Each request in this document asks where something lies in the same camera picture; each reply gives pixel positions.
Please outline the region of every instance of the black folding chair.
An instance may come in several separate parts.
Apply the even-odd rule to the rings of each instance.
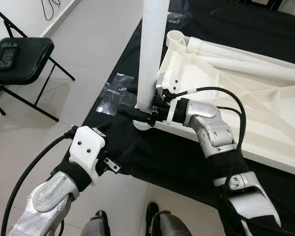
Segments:
[[[59,121],[58,118],[37,107],[37,103],[50,79],[55,66],[62,70],[73,81],[75,80],[75,78],[50,57],[51,52],[55,47],[51,39],[27,37],[1,12],[0,17],[3,19],[4,25],[10,36],[9,38],[4,38],[3,40],[1,40],[0,54],[2,51],[1,46],[3,43],[16,43],[18,46],[16,60],[13,67],[9,70],[0,71],[0,92],[4,91],[15,97],[16,99],[29,105],[30,107],[34,108],[35,110],[41,112],[42,114],[50,117],[51,119]],[[16,30],[16,32],[18,32],[22,36],[22,38],[14,38],[11,29]],[[28,102],[24,98],[20,97],[19,95],[15,94],[7,87],[5,87],[5,85],[28,85],[33,83],[38,79],[48,60],[50,60],[54,65],[34,104]],[[0,112],[2,115],[5,115],[5,112],[1,107]]]

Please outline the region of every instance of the white tile floor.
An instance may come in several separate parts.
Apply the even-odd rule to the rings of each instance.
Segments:
[[[81,125],[142,17],[142,0],[83,0],[53,35],[53,57],[76,77],[72,82],[55,70],[39,106],[59,117],[56,123],[8,94],[0,95],[0,226],[5,204],[26,166],[71,124]],[[50,64],[41,77],[46,78]],[[34,101],[44,79],[10,89]],[[21,188],[10,225],[25,207],[27,194],[60,162],[69,147],[63,141],[35,167]],[[112,236],[142,236],[144,209],[155,201],[181,217],[197,235],[223,235],[217,212],[192,199],[130,176],[105,173],[72,204],[64,236],[77,236],[98,210],[107,212]]]

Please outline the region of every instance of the white wall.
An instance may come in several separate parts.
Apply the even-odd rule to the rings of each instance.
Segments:
[[[47,18],[49,18],[52,15],[51,7],[48,0],[43,0],[43,2]],[[0,0],[0,12],[27,36],[40,37],[51,32],[52,26],[58,22],[58,19],[78,2],[79,0],[62,0],[60,8],[52,3],[55,13],[50,21],[46,21],[44,17],[40,0]],[[0,40],[4,37],[9,37],[9,35],[0,17]]]
[[[295,0],[283,0],[279,11],[295,15]]]

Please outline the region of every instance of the black shoe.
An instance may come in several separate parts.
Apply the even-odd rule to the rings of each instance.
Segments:
[[[95,217],[91,218],[90,220],[94,220],[94,219],[102,219],[104,222],[104,229],[105,229],[105,236],[110,236],[110,228],[108,225],[108,217],[106,212],[104,212],[103,210],[99,210],[96,214]]]
[[[151,234],[148,232],[150,226],[152,225],[153,216],[159,212],[158,205],[156,203],[150,203],[147,207],[146,214],[146,236],[150,236]]]

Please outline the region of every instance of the chair seat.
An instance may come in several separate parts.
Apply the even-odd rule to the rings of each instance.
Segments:
[[[14,66],[7,71],[0,71],[2,85],[28,85],[39,77],[43,70],[54,44],[49,38],[4,38],[3,43],[16,43],[18,51]]]

